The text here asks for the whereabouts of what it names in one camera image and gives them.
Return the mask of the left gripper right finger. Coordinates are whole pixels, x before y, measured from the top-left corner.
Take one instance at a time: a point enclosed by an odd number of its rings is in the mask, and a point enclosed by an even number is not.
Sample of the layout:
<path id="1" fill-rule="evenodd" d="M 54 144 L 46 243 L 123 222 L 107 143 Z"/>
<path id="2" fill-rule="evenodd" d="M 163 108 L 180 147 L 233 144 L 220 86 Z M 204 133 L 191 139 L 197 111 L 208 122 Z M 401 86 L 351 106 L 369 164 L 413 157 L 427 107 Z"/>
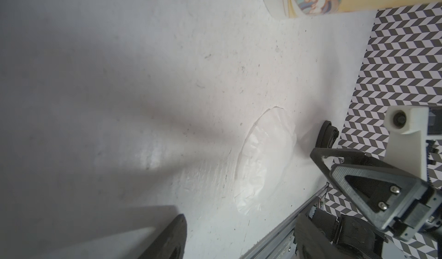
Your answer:
<path id="1" fill-rule="evenodd" d="M 330 242 L 307 216 L 297 216 L 294 232 L 300 259 L 331 259 Z"/>

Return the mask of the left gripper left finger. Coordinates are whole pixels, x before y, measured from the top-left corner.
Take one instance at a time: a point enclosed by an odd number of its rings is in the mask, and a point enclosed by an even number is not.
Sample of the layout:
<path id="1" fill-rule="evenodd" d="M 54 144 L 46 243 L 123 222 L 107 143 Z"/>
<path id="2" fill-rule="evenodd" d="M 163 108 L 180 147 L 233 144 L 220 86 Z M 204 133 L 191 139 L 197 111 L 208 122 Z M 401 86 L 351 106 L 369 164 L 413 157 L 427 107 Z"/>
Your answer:
<path id="1" fill-rule="evenodd" d="M 187 232 L 185 215 L 177 215 L 138 259 L 183 259 Z"/>

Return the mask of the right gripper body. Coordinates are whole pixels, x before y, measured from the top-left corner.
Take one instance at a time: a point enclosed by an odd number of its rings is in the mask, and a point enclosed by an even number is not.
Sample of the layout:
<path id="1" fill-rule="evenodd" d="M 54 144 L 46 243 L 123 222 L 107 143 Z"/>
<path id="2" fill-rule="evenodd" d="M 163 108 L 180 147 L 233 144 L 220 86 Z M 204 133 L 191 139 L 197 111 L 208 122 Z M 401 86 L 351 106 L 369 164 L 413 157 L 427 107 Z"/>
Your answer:
<path id="1" fill-rule="evenodd" d="M 442 240 L 442 190 L 397 168 L 392 181 L 383 182 L 379 198 L 386 230 L 403 241 L 416 233 Z"/>

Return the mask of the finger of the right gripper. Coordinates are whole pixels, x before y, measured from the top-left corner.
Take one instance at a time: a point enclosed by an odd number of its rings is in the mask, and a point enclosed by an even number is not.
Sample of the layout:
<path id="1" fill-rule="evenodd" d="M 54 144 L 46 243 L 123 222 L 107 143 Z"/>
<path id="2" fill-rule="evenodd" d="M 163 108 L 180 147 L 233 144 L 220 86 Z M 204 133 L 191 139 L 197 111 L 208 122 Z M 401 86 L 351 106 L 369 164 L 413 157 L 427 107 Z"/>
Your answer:
<path id="1" fill-rule="evenodd" d="M 389 168 L 390 165 L 372 157 L 365 152 L 352 148 L 313 148 L 310 158 L 317 165 L 320 171 L 325 175 L 328 182 L 335 188 L 341 188 L 332 178 L 332 169 L 334 165 L 361 165 Z"/>
<path id="2" fill-rule="evenodd" d="M 395 168 L 381 168 L 361 165 L 334 165 L 331 176 L 341 188 L 341 192 L 357 206 L 359 211 L 377 229 L 386 231 L 384 213 L 379 209 L 382 183 L 392 181 Z"/>

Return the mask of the black plastic cup lid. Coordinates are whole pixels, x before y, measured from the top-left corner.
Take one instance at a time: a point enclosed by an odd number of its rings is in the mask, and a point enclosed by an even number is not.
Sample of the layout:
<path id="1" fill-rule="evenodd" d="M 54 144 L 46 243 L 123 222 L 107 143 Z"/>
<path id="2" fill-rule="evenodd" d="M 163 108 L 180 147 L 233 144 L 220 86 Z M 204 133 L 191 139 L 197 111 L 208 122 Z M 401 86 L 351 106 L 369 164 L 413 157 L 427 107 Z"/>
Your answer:
<path id="1" fill-rule="evenodd" d="M 339 130 L 330 121 L 324 121 L 317 137 L 315 148 L 332 148 L 339 136 Z"/>

